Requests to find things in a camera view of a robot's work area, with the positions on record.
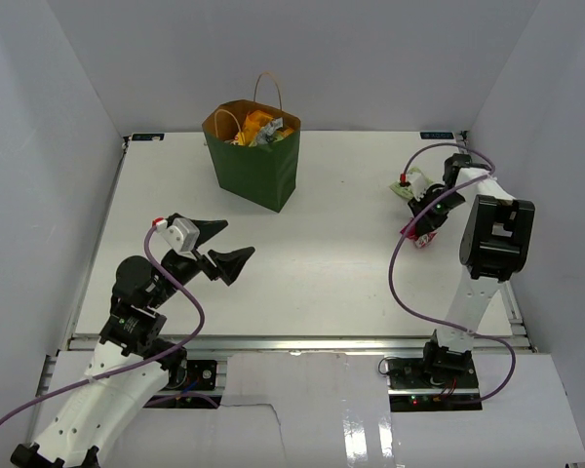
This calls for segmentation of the pink candy packet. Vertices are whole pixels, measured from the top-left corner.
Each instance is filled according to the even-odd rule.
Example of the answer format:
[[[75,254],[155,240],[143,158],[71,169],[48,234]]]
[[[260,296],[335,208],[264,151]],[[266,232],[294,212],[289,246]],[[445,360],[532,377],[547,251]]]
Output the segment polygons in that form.
[[[410,240],[417,249],[423,249],[428,246],[438,234],[438,230],[428,230],[423,221],[419,221],[408,231],[407,239]]]

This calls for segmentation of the grey snack packet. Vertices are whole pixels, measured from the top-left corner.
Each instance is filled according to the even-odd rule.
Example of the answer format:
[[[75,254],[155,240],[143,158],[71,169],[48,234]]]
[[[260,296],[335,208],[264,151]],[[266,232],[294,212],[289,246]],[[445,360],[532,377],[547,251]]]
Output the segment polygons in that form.
[[[277,133],[283,128],[282,117],[274,118],[264,125],[253,139],[254,145],[265,145],[275,141]]]

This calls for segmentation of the orange candy bag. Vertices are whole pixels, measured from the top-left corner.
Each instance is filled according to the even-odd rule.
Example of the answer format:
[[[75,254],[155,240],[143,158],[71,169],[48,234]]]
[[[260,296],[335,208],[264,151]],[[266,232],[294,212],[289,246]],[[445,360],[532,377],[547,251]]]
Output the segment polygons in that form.
[[[249,113],[245,118],[243,126],[241,127],[241,131],[230,140],[230,143],[248,147],[258,146],[253,144],[256,133],[274,118],[275,117],[272,115],[261,110],[256,110]],[[276,139],[272,143],[281,141],[290,136],[292,133],[293,129],[283,124],[283,128],[277,133]]]

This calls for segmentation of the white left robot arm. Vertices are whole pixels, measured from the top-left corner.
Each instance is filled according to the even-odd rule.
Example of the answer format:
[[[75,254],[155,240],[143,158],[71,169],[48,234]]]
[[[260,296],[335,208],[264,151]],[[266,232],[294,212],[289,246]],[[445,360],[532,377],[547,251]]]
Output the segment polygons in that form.
[[[184,342],[161,338],[167,319],[159,308],[176,293],[191,303],[187,284],[199,274],[232,285],[253,247],[230,253],[198,249],[227,227],[225,220],[159,217],[143,242],[144,253],[117,267],[109,315],[81,382],[69,388],[58,414],[29,444],[18,445],[15,467],[100,467],[140,410],[187,375]]]

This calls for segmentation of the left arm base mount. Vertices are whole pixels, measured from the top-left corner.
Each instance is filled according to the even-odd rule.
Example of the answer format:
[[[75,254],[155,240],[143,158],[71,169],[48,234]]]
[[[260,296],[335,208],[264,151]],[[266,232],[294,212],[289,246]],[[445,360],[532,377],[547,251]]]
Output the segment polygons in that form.
[[[216,360],[188,360],[170,377],[167,391],[175,393],[197,392],[207,395],[215,390],[217,376]],[[179,397],[168,402],[175,409],[212,409],[213,406],[197,397]]]

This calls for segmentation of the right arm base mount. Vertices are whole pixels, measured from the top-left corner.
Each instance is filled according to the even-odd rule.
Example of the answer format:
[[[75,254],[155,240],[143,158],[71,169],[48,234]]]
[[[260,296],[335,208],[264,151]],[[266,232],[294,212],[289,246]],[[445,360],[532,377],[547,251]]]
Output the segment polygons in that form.
[[[475,411],[483,408],[470,351],[450,351],[430,340],[420,357],[384,357],[379,361],[377,370],[387,380],[389,405],[393,413]]]

